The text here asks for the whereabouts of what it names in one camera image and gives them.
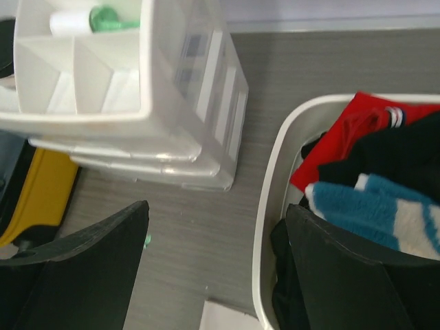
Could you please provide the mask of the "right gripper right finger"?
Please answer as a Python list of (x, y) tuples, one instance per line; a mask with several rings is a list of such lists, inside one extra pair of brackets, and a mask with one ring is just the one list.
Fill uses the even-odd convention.
[(312, 329), (438, 329), (439, 262), (381, 246), (299, 205), (286, 225)]

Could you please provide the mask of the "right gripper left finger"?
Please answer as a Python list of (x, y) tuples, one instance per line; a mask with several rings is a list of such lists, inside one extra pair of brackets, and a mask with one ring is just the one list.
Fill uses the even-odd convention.
[(122, 329), (149, 226), (137, 201), (1, 261), (2, 329)]

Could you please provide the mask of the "blue white knitted towel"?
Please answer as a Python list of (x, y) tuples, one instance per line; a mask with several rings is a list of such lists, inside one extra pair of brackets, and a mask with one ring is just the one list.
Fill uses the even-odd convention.
[(354, 187), (318, 181), (305, 189), (311, 211), (360, 237), (403, 253), (439, 260), (439, 204), (377, 175)]

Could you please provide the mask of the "yellow Pikachu suitcase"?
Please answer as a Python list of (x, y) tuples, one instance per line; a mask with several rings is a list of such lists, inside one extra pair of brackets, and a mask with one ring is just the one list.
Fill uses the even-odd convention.
[(56, 151), (1, 132), (1, 247), (39, 246), (58, 233), (78, 166)]

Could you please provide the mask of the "red garment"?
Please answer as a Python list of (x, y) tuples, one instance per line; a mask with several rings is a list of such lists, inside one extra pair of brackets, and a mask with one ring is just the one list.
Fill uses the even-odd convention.
[(406, 126), (439, 110), (439, 103), (412, 105), (357, 92), (333, 126), (302, 147), (302, 164), (290, 184), (304, 191), (318, 181), (318, 167), (347, 158), (355, 142), (382, 129)]

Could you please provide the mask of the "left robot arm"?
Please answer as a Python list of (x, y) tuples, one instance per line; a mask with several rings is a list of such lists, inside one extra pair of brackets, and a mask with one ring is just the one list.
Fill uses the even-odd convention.
[(1, 78), (6, 78), (14, 73), (14, 29), (15, 18), (8, 17), (1, 20), (0, 30), (0, 56)]

